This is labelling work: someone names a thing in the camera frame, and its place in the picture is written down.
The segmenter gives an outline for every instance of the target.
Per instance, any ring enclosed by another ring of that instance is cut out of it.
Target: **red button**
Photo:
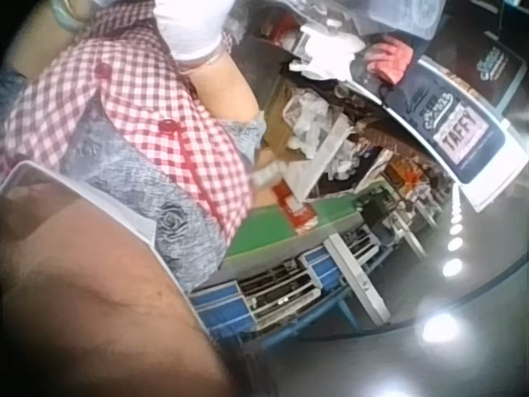
[[[160,134],[163,135],[174,135],[175,132],[178,132],[180,130],[181,126],[179,122],[176,122],[175,120],[171,120],[170,118],[166,120],[162,120],[158,123],[158,129],[160,130]]]
[[[98,79],[109,80],[110,76],[112,76],[112,67],[111,65],[102,62],[96,66],[94,72]]]

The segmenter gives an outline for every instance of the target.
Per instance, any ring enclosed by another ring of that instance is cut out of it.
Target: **red gingham shirt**
[[[17,100],[6,152],[57,170],[99,92],[116,129],[215,217],[229,242],[251,205],[249,177],[231,137],[178,76],[153,8],[146,1],[100,11]]]

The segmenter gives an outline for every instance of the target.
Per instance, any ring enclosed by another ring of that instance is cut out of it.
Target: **checkered fabric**
[[[117,130],[214,216],[230,241],[251,205],[249,177],[231,137],[178,76],[153,8],[146,1],[100,11],[17,100],[5,150],[11,166],[22,156],[57,170],[99,93]]]

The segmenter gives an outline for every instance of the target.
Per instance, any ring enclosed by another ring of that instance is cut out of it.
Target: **white glove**
[[[176,60],[193,61],[213,53],[235,0],[155,0],[160,34]]]

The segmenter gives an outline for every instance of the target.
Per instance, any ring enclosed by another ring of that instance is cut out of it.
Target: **hand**
[[[222,26],[235,0],[156,0],[160,34],[180,61],[206,58],[222,42]]]

